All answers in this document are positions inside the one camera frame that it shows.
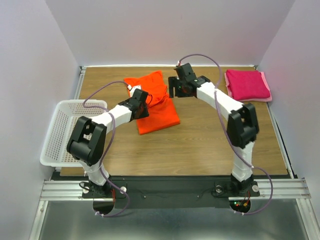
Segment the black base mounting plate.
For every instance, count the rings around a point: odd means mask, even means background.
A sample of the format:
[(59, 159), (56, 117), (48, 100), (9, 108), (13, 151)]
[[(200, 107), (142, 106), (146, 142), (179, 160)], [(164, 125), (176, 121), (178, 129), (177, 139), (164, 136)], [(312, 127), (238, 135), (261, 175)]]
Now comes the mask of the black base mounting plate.
[(250, 185), (246, 192), (230, 190), (231, 176), (114, 176), (113, 188), (107, 194), (97, 194), (83, 189), (89, 181), (79, 186), (91, 197), (110, 197), (110, 201), (93, 201), (96, 211), (107, 212), (123, 209), (182, 209), (182, 208), (229, 208), (230, 201), (250, 201), (260, 196)]

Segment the orange t shirt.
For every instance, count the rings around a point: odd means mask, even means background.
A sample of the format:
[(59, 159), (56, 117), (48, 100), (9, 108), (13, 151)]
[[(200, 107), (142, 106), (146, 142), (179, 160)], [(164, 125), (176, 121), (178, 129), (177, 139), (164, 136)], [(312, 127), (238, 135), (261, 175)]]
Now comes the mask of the orange t shirt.
[(164, 82), (162, 71), (157, 70), (139, 78), (127, 77), (124, 81), (132, 87), (140, 86), (150, 94), (147, 97), (149, 116), (136, 121), (140, 135), (180, 124), (180, 118), (173, 100), (169, 97), (168, 86)]

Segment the aluminium frame rail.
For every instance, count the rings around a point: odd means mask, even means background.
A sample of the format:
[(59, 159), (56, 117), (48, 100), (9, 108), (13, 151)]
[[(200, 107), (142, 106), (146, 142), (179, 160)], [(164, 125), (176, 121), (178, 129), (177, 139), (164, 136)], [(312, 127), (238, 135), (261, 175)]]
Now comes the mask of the aluminium frame rail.
[[(80, 75), (77, 82), (77, 88), (73, 100), (80, 100), (80, 92), (85, 79), (87, 67), (80, 68)], [(81, 167), (67, 167), (69, 169), (75, 168), (80, 173)], [(79, 175), (72, 175), (71, 179), (64, 178), (62, 180), (48, 180), (43, 184), (40, 199), (42, 201), (110, 201), (111, 197), (93, 197), (77, 185), (80, 182)], [(251, 191), (256, 194), (256, 190), (260, 190), (259, 198), (267, 199), (273, 195), (274, 199), (309, 199), (311, 197), (307, 183), (304, 179), (284, 178), (283, 176), (276, 176), (273, 179), (273, 189), (270, 189), (270, 182), (268, 179), (257, 179)]]

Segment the small electronics board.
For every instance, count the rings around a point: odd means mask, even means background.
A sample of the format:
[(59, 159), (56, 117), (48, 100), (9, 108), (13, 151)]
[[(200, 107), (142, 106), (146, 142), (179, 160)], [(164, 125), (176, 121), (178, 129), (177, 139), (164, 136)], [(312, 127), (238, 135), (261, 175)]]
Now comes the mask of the small electronics board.
[(250, 200), (231, 200), (229, 202), (230, 207), (237, 211), (237, 212), (244, 212), (247, 213), (251, 208), (251, 201)]

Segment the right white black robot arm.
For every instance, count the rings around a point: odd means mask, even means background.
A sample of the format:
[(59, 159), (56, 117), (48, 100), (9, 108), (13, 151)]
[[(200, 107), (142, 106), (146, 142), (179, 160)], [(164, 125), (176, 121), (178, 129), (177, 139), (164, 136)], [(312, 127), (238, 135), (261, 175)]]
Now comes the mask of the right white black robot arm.
[(255, 106), (234, 100), (207, 77), (196, 76), (189, 63), (179, 63), (174, 70), (177, 76), (168, 78), (170, 98), (195, 97), (217, 111), (222, 130), (234, 152), (229, 189), (235, 195), (242, 195), (254, 181), (252, 154), (259, 133)]

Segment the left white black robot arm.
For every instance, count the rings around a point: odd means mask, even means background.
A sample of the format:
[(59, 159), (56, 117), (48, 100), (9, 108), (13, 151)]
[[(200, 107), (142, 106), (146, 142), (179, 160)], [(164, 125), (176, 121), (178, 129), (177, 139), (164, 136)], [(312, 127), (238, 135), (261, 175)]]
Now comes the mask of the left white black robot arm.
[(113, 188), (110, 175), (103, 166), (103, 159), (111, 147), (105, 146), (106, 136), (112, 133), (115, 137), (116, 127), (130, 123), (133, 120), (149, 116), (147, 98), (149, 93), (139, 88), (130, 93), (130, 98), (118, 103), (113, 109), (99, 108), (105, 112), (89, 118), (78, 118), (66, 150), (79, 161), (89, 178), (89, 186), (82, 188), (95, 192), (100, 197), (106, 197)]

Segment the white plastic laundry basket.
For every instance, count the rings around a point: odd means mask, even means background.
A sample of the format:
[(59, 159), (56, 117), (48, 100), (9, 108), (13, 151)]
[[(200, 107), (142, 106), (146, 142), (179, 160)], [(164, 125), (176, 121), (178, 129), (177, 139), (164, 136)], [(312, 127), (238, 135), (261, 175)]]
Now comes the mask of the white plastic laundry basket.
[(51, 118), (42, 151), (40, 163), (54, 168), (80, 168), (81, 164), (67, 152), (67, 143), (79, 117), (95, 117), (104, 112), (103, 109), (94, 108), (108, 105), (104, 100), (90, 99), (83, 106), (83, 99), (60, 101)]

